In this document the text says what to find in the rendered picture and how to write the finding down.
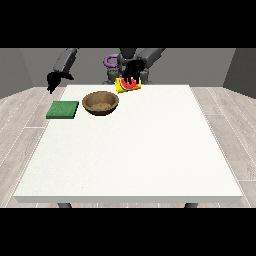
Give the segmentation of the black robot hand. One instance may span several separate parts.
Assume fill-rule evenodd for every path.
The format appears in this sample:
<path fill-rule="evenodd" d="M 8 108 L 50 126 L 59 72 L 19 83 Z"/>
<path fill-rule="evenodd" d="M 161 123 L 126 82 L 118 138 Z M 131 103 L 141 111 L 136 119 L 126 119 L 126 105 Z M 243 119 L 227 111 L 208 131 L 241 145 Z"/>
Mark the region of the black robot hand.
<path fill-rule="evenodd" d="M 139 82 L 140 73 L 145 69 L 145 63 L 143 60 L 132 60 L 127 63 L 125 71 L 123 73 L 123 78 L 125 82 L 129 84 L 133 80 Z"/>
<path fill-rule="evenodd" d="M 53 91 L 60 85 L 62 78 L 73 80 L 73 76 L 69 73 L 53 71 L 47 75 L 47 83 L 48 83 L 47 90 L 49 91 L 50 94 L 52 94 Z"/>

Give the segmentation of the yellow cup with melon print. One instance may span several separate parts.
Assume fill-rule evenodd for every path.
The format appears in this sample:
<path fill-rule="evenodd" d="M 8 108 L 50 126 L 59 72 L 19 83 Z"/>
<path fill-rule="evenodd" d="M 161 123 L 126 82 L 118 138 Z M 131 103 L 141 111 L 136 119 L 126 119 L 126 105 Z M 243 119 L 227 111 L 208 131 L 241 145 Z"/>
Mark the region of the yellow cup with melon print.
<path fill-rule="evenodd" d="M 125 81 L 123 78 L 117 78 L 115 80 L 116 92 L 123 93 L 133 90 L 138 90 L 141 88 L 141 81 L 136 81 L 134 78 L 131 78 L 131 81 Z"/>

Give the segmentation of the green square pad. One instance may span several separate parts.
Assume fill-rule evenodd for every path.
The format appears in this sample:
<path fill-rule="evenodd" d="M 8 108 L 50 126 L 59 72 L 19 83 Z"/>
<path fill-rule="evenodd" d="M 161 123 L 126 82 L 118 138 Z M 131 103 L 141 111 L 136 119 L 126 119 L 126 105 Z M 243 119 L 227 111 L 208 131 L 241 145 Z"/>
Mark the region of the green square pad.
<path fill-rule="evenodd" d="M 47 114 L 47 119 L 73 119 L 75 117 L 78 101 L 54 101 Z"/>

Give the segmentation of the brown wooden bowl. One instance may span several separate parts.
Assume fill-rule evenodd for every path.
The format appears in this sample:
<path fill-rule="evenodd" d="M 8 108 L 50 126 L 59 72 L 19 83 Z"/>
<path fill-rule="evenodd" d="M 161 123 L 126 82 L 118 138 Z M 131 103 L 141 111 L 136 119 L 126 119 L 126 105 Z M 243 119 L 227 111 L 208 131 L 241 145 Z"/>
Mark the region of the brown wooden bowl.
<path fill-rule="evenodd" d="M 108 91 L 89 93 L 82 100 L 85 110 L 95 116 L 109 115 L 117 108 L 118 104 L 118 96 Z"/>

